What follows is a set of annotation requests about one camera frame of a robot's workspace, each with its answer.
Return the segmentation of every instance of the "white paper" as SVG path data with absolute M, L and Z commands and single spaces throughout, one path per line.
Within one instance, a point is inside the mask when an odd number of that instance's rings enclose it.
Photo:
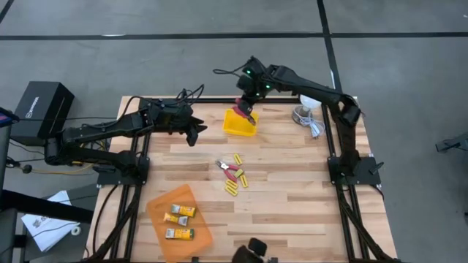
M 55 194 L 48 200 L 52 202 L 60 202 L 65 205 L 72 205 L 72 203 L 69 201 L 67 191 L 60 191 L 59 193 Z M 57 230 L 43 232 L 42 234 L 39 234 L 36 237 L 34 237 L 34 240 L 36 241 L 37 246 L 42 252 L 48 251 L 58 241 L 64 238 L 65 235 L 70 233 L 70 231 L 72 231 L 72 229 L 75 226 L 80 224 L 80 223 L 72 222 L 72 221 L 65 221 L 65 220 L 60 220 L 60 219 L 48 218 L 45 216 L 36 216 L 36 215 L 29 215 L 29 214 L 21 217 L 21 220 L 23 220 L 23 223 L 28 229 L 29 233 L 31 233 L 31 236 L 35 236 L 44 230 L 56 229 L 65 224 L 74 223 L 74 224 L 66 225 Z

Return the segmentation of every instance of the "concrete floor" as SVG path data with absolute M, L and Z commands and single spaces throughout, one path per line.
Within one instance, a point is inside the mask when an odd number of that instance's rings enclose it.
M 325 8 L 332 32 L 468 31 L 462 0 L 327 0 Z M 0 24 L 0 35 L 321 30 L 316 2 L 307 0 L 15 0 Z M 434 143 L 468 130 L 468 39 L 334 39 L 333 46 L 343 90 L 359 97 L 374 155 L 385 162 L 385 206 L 399 258 L 465 262 L 468 155 L 437 153 Z M 0 105 L 15 109 L 30 80 L 65 84 L 77 97 L 70 116 L 115 116 L 123 95 L 176 95 L 201 83 L 206 95 L 234 95 L 235 78 L 211 70 L 234 68 L 250 55 L 332 85 L 320 38 L 0 41 L 0 92 L 7 94 Z M 14 147 L 10 156 L 38 157 Z M 5 188 L 43 197 L 95 182 L 95 175 L 8 170 Z M 37 262 L 77 260 L 83 245 Z

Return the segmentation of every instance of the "yellow battery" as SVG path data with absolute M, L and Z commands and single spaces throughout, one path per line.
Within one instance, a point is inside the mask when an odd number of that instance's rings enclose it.
M 230 187 L 232 187 L 232 188 L 234 188 L 234 189 L 237 189 L 237 187 L 238 187 L 238 184 L 237 184 L 237 183 L 234 183 L 234 182 L 232 182 L 232 181 L 231 181 L 231 180 L 229 180 L 229 179 L 227 179 L 227 180 L 226 180 L 226 186 L 230 186 Z
M 167 239 L 193 240 L 194 236 L 194 229 L 166 229 Z
M 182 205 L 173 205 L 170 209 L 171 213 L 177 213 L 183 216 L 194 217 L 195 207 L 184 207 Z
M 188 220 L 189 220 L 188 216 L 173 216 L 168 213 L 164 214 L 164 221 L 180 224 L 181 226 L 187 226 Z
M 249 187 L 246 175 L 241 175 L 239 178 L 241 179 L 241 183 L 244 188 Z
M 239 169 L 239 170 L 237 170 L 237 171 L 235 172 L 234 176 L 235 176 L 236 178 L 239 178 L 239 176 L 241 176 L 243 173 L 244 173 L 244 171 L 243 171 L 242 169 Z
M 226 184 L 226 187 L 224 188 L 229 194 L 232 194 L 234 197 L 237 195 L 237 190 L 235 190 L 233 187 L 229 186 Z
M 237 165 L 242 164 L 242 159 L 237 153 L 234 153 L 234 161 L 236 162 Z

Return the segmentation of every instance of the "black box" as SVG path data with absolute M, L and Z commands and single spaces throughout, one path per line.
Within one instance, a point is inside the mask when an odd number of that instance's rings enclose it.
M 16 107 L 20 122 L 12 126 L 11 138 L 26 146 L 43 146 L 64 127 L 74 98 L 59 82 L 30 81 Z

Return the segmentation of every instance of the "yellow box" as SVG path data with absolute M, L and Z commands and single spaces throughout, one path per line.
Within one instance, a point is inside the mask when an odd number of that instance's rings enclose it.
M 258 125 L 258 113 L 250 114 Z M 224 115 L 222 130 L 228 134 L 241 136 L 254 136 L 257 133 L 257 125 L 252 125 L 247 119 L 237 115 L 233 109 L 227 109 Z

